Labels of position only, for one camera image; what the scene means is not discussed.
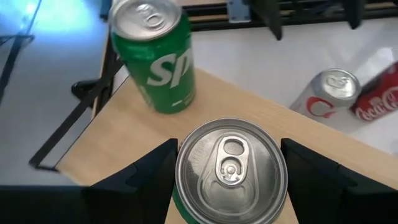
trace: wooden surface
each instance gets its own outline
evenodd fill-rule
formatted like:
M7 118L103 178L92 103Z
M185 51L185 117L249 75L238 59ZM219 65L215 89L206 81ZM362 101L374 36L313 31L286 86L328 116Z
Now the wooden surface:
M222 118L246 119L264 128L277 142L291 138L383 184L398 189L398 159L323 124L294 113L201 70L197 97L181 113L150 110L130 78L76 140L57 168L82 185L119 171L168 140L179 141L202 123ZM174 203L166 223L183 223ZM297 223L287 199L276 223Z

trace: sprite can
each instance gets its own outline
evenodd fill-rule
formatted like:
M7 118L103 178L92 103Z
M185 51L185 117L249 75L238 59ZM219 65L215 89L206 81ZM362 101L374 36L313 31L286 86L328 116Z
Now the sprite can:
M110 11L111 38L147 104L160 113L184 110L195 96L188 16L173 0L119 0Z

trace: coca-cola can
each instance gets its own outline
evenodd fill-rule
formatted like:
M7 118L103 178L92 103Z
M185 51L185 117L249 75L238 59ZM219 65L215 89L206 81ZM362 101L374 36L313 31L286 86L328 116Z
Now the coca-cola can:
M328 119L352 106L360 93L361 85L353 74L331 68L316 75L290 109L315 120Z
M387 67L370 82L351 107L361 120L373 121L398 109L398 61Z

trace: soda can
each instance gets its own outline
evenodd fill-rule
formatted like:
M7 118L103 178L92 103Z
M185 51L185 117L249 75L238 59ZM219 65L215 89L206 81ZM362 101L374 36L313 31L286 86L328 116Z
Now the soda can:
M284 206L287 167L263 129L223 118L185 138L175 182L173 199L187 223L272 223Z
M147 104L184 110L195 97L188 16L173 0L119 0L110 10L111 40Z
M313 78L290 109L315 120L327 119L347 110L360 93L361 85L353 74L332 68Z
M351 107L363 121L373 121L398 109L398 62L388 66L370 82Z

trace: white surface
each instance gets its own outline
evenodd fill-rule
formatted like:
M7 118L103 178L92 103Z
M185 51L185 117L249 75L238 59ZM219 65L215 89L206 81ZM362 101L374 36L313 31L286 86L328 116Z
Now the white surface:
M281 41L266 28L194 32L192 42L196 67L289 107L328 68L345 69L367 82L398 60L397 37L398 20L392 18L364 21L356 30L345 22L285 26ZM115 85L126 77L122 69ZM339 112L325 124L398 156L398 112L372 123Z

